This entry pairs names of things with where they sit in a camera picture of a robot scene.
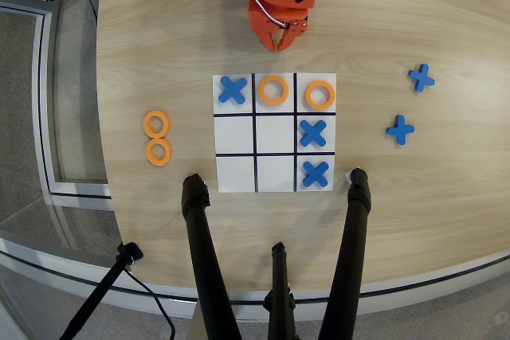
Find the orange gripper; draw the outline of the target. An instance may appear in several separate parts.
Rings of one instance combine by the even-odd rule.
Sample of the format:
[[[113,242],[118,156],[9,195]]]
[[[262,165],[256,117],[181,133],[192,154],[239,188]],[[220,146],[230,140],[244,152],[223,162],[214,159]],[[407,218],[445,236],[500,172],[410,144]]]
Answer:
[[[270,52],[282,52],[308,28],[308,9],[278,6],[264,0],[250,0],[249,21],[253,32]],[[278,42],[275,32],[283,30]]]

